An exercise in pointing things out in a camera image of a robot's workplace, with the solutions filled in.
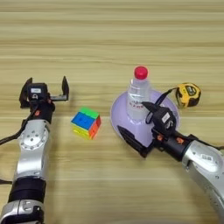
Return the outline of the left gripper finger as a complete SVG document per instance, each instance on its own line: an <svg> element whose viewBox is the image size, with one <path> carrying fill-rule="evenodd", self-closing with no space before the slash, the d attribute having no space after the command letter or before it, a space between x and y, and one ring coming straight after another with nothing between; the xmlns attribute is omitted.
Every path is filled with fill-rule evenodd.
<svg viewBox="0 0 224 224"><path fill-rule="evenodd" d="M63 80L62 80L62 99L64 101L67 101L68 98L69 98L69 86L68 86L68 82L67 82L67 78L66 77L63 77Z"/></svg>
<svg viewBox="0 0 224 224"><path fill-rule="evenodd" d="M32 84L32 78L28 79L22 87L22 90L21 90L21 93L20 93L20 96L19 96L20 108L21 109L25 109L25 108L30 107L30 104L27 101L27 98L28 98L27 88L30 84Z"/></svg>

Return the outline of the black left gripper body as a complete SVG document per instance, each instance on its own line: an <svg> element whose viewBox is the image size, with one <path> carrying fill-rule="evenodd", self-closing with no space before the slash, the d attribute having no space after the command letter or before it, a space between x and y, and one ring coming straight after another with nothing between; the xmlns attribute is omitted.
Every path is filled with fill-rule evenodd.
<svg viewBox="0 0 224 224"><path fill-rule="evenodd" d="M50 96L33 94L29 98L31 109L31 120L42 119L47 122L52 121L53 112L55 111L55 102L60 102L60 96Z"/></svg>

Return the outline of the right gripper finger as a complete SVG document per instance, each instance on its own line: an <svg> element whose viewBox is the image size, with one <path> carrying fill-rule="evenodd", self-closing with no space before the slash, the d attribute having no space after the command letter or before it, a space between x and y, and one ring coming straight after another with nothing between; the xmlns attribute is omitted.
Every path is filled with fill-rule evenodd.
<svg viewBox="0 0 224 224"><path fill-rule="evenodd" d="M143 146L140 142L138 142L135 139L135 136L124 127L117 126L117 128L120 134L122 135L122 138L124 139L124 141L133 149L135 149L143 158L145 158L147 156L146 147Z"/></svg>
<svg viewBox="0 0 224 224"><path fill-rule="evenodd" d="M158 110L159 110L159 106L157 104L154 104L152 102L149 101L143 101L142 104L153 114L155 115Z"/></svg>

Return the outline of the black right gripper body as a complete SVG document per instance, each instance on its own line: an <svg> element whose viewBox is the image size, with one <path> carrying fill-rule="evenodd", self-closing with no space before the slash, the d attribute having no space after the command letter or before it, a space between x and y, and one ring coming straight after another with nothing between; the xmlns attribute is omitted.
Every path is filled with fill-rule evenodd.
<svg viewBox="0 0 224 224"><path fill-rule="evenodd" d="M153 148L157 148L167 152L177 161L181 161L186 153L186 148L190 143L186 137L180 136L177 131L169 136L165 136L153 130L152 136L151 144L141 150L141 156L143 158L146 158Z"/></svg>

